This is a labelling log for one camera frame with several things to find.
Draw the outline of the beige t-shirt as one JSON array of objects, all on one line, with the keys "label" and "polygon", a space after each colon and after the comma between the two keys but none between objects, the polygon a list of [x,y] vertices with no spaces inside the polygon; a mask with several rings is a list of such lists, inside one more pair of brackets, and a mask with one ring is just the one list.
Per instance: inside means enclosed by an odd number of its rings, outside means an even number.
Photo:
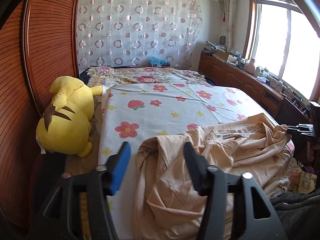
[{"label": "beige t-shirt", "polygon": [[194,190],[183,156],[190,142],[208,164],[223,172],[250,172],[272,199],[289,184],[292,157],[286,125],[266,115],[145,140],[136,154],[137,188],[133,208],[135,239],[193,239],[206,198]]}]

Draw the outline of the long wooden sideboard cabinet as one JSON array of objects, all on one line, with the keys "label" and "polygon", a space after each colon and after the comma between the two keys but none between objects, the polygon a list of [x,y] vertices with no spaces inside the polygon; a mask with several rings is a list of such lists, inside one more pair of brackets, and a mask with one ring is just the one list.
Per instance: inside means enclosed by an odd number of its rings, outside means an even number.
[{"label": "long wooden sideboard cabinet", "polygon": [[201,53],[198,70],[215,85],[242,90],[280,124],[296,126],[310,122],[285,94],[259,82],[252,74],[244,70],[205,53]]}]

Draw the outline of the white plastic jug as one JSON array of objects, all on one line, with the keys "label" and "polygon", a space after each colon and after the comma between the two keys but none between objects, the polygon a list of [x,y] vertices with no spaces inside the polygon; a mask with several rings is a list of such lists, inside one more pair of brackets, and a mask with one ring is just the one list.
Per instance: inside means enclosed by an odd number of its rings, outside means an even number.
[{"label": "white plastic jug", "polygon": [[254,74],[255,72],[255,59],[251,58],[246,64],[246,72]]}]

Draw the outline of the wood-framed window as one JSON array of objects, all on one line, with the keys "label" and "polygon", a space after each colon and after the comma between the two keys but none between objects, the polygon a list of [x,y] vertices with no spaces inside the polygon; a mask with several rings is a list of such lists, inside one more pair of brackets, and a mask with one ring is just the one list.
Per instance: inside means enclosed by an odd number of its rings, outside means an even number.
[{"label": "wood-framed window", "polygon": [[319,100],[319,37],[293,0],[249,0],[244,57]]}]

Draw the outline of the yellow Pikachu plush toy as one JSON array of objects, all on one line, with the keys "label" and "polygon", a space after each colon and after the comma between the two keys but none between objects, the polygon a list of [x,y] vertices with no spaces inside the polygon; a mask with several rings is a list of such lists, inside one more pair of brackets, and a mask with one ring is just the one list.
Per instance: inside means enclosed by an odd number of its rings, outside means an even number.
[{"label": "yellow Pikachu plush toy", "polygon": [[52,101],[36,128],[36,141],[41,153],[87,157],[92,150],[89,134],[94,97],[103,94],[103,86],[88,87],[75,77],[61,76],[52,83],[50,93],[53,94]]}]

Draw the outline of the cardboard box on sideboard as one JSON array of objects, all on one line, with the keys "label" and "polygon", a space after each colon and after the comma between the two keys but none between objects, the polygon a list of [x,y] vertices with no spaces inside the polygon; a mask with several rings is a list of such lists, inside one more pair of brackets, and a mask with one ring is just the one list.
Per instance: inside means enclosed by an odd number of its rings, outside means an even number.
[{"label": "cardboard box on sideboard", "polygon": [[235,63],[238,58],[236,56],[233,56],[232,54],[222,51],[222,50],[217,50],[215,52],[215,55],[220,58],[222,61],[226,61],[226,62],[231,62],[231,63]]}]

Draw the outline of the white floral bed sheet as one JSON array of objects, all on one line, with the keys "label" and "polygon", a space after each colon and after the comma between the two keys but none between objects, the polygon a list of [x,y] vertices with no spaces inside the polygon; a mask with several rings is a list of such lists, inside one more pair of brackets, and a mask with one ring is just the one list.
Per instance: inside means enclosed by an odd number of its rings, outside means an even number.
[{"label": "white floral bed sheet", "polygon": [[98,163],[104,164],[116,154],[122,142],[127,141],[131,146],[130,162],[120,190],[108,198],[119,239],[133,239],[135,155],[144,140],[266,113],[240,89],[182,83],[115,83],[104,91],[101,111]]}]

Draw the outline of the stack of papers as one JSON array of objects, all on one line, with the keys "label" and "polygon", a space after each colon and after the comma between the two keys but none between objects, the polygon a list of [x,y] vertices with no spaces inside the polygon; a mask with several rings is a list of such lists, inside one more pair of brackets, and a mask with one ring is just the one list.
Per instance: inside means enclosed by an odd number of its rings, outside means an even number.
[{"label": "stack of papers", "polygon": [[210,51],[211,53],[216,53],[218,50],[222,52],[226,52],[226,47],[223,45],[219,45],[216,43],[212,43],[210,41],[206,41],[205,50]]}]

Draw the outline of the blue tissue pack box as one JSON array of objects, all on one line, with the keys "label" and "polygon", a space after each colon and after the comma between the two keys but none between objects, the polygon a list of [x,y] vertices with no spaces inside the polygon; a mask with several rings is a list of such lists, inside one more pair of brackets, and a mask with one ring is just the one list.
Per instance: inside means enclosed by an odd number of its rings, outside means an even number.
[{"label": "blue tissue pack box", "polygon": [[170,63],[167,60],[160,60],[154,56],[149,58],[149,64],[151,67],[157,68],[169,68]]}]

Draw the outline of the beige rose-pattern blanket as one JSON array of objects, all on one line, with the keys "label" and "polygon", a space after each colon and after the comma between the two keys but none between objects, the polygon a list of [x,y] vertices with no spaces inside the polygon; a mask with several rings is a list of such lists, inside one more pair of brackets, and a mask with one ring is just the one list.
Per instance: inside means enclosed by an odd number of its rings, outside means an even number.
[{"label": "beige rose-pattern blanket", "polygon": [[204,75],[192,70],[179,70],[174,68],[112,68],[91,67],[87,71],[88,85],[105,85],[113,83],[129,85],[134,83],[144,84],[187,84],[206,85],[208,82]]}]

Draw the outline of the beige side curtain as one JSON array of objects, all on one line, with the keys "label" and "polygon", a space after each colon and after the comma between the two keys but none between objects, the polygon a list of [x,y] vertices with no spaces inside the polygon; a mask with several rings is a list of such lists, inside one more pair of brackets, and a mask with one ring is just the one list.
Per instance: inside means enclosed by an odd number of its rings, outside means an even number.
[{"label": "beige side curtain", "polygon": [[236,15],[236,0],[224,0],[225,6],[225,28],[226,48],[231,51],[233,48],[233,29]]}]

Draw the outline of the wooden slatted wardrobe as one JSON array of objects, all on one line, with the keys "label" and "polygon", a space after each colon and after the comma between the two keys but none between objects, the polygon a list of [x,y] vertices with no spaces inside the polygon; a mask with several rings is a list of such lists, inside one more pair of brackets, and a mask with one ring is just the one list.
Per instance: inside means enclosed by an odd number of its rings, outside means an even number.
[{"label": "wooden slatted wardrobe", "polygon": [[52,82],[78,76],[78,0],[1,0],[1,208],[26,228],[40,148],[37,123],[51,101]]}]

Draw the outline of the sheer circle-pattern curtain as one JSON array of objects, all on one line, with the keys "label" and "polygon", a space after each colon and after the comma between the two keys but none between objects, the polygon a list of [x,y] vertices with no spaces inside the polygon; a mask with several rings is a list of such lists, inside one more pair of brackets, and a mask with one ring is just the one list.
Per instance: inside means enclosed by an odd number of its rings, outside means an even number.
[{"label": "sheer circle-pattern curtain", "polygon": [[79,0],[76,23],[80,70],[151,59],[184,69],[203,20],[199,0]]}]

